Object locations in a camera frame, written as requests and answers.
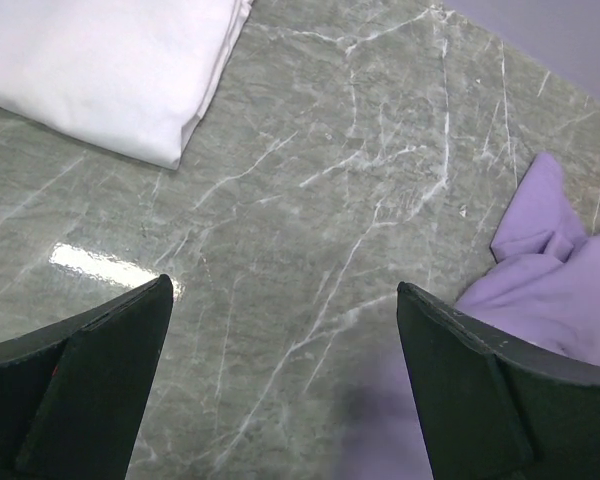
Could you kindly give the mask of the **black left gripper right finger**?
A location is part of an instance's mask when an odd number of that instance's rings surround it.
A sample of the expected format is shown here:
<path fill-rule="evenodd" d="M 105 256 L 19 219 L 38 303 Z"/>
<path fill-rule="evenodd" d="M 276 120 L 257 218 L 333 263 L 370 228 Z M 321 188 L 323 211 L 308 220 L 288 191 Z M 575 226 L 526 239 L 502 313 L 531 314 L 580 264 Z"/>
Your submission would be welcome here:
<path fill-rule="evenodd" d="M 600 366 L 534 346 L 420 287 L 397 324 L 436 479 L 600 479 Z"/>

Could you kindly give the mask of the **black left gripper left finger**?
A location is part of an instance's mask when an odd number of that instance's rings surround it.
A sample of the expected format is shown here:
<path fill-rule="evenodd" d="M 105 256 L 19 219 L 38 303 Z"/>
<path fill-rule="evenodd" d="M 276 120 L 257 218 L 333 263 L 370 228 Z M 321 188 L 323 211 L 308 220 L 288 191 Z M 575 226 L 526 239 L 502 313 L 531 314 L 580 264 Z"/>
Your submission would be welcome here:
<path fill-rule="evenodd" d="M 0 342 L 0 479 L 122 479 L 166 338 L 161 275 Z"/>

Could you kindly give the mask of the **purple t shirt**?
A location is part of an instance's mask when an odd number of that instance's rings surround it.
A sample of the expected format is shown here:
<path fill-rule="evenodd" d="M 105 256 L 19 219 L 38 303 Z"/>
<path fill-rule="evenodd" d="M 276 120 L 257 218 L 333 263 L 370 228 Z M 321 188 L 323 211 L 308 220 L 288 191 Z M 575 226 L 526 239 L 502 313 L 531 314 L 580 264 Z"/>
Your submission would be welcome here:
<path fill-rule="evenodd" d="M 563 170 L 538 154 L 491 241 L 495 266 L 457 310 L 564 356 L 600 365 L 600 233 L 586 232 Z"/>

